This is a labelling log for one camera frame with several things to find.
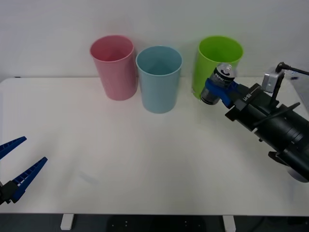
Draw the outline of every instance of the green cup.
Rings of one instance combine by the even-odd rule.
[[[229,63],[236,68],[243,55],[241,45],[225,36],[210,36],[199,43],[198,55],[192,80],[192,90],[196,98],[201,98],[205,81],[219,63]]]

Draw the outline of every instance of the blue cup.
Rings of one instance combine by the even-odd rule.
[[[171,47],[149,47],[137,55],[141,100],[146,110],[161,114],[174,108],[182,64],[182,56]]]

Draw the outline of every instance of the cup rim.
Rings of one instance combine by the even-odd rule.
[[[178,68],[177,70],[175,70],[175,71],[169,73],[169,74],[164,74],[164,75],[155,75],[155,74],[151,74],[151,73],[148,73],[148,72],[144,71],[144,70],[139,66],[139,64],[138,64],[138,62],[137,62],[137,59],[138,59],[139,55],[140,55],[143,51],[146,51],[147,49],[153,48],[153,47],[166,47],[166,48],[170,48],[170,49],[176,51],[176,52],[178,53],[178,55],[180,56],[180,58],[182,59],[182,62],[181,62],[181,64],[180,64],[179,68]],[[142,71],[143,73],[147,74],[147,75],[150,75],[150,76],[157,76],[157,77],[165,77],[165,76],[169,76],[169,75],[171,75],[171,74],[174,74],[174,73],[178,72],[178,71],[182,68],[182,66],[183,66],[183,57],[182,57],[182,55],[180,54],[180,52],[177,51],[177,49],[175,49],[175,48],[173,48],[173,47],[164,46],[164,45],[157,45],[157,46],[150,46],[150,47],[147,47],[147,48],[141,50],[141,51],[138,53],[138,55],[136,56],[136,58],[135,58],[135,63],[136,63],[136,66],[138,67],[138,69],[139,69],[140,71]]]
[[[239,61],[239,60],[242,58],[242,56],[243,56],[243,47],[241,46],[241,44],[240,44],[237,40],[234,40],[233,38],[230,38],[230,37],[224,36],[224,35],[211,35],[211,36],[207,36],[207,37],[205,37],[204,39],[202,39],[202,40],[199,42],[199,44],[198,44],[198,52],[201,54],[201,56],[202,56],[203,58],[205,58],[205,59],[207,59],[207,60],[209,60],[209,61],[211,61],[211,62],[220,63],[219,61],[215,61],[215,60],[209,59],[208,57],[204,56],[204,54],[203,54],[203,53],[201,52],[201,50],[200,50],[201,43],[202,43],[205,39],[213,38],[213,37],[226,38],[226,39],[232,40],[233,42],[235,42],[236,44],[238,44],[238,45],[240,46],[240,48],[241,48],[241,56],[240,56],[238,59],[233,60],[233,61],[230,61],[230,62],[228,62],[228,63],[233,63],[233,62]]]
[[[100,59],[95,58],[95,57],[92,55],[92,53],[91,53],[92,46],[93,46],[97,41],[99,41],[99,40],[101,40],[101,39],[103,39],[103,38],[108,38],[108,37],[122,37],[122,38],[127,39],[128,41],[130,41],[130,43],[131,43],[131,45],[132,45],[132,50],[130,51],[130,53],[129,53],[127,56],[125,56],[125,57],[123,57],[123,58],[121,58],[121,59],[118,59],[118,60],[104,61],[104,60],[100,60]],[[119,61],[121,61],[121,60],[124,60],[124,59],[127,59],[128,57],[130,57],[130,56],[133,54],[133,52],[134,52],[134,44],[133,44],[133,42],[132,42],[127,36],[124,36],[124,35],[106,35],[106,36],[103,36],[103,37],[98,38],[97,40],[95,40],[95,41],[91,44],[90,49],[89,49],[89,53],[90,53],[90,55],[92,56],[92,58],[95,59],[95,60],[97,60],[97,61],[99,61],[99,62],[102,62],[102,63],[115,63],[115,62],[119,62]]]

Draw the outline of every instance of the table leg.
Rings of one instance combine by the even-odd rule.
[[[223,223],[224,223],[225,232],[235,232],[236,231],[236,225],[235,225],[233,215],[223,215]]]
[[[60,228],[63,231],[70,231],[72,228],[73,219],[74,219],[74,214],[64,214],[62,217]]]

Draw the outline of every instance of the table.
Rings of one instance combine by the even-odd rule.
[[[251,86],[260,78],[237,78]],[[309,216],[309,185],[271,160],[271,148],[220,102],[206,105],[181,79],[175,108],[146,111],[140,91],[109,100],[98,78],[12,78],[0,84],[2,143],[27,141],[0,162],[11,180],[48,162],[0,213]],[[284,80],[278,99],[300,101]],[[309,115],[303,105],[296,112]]]

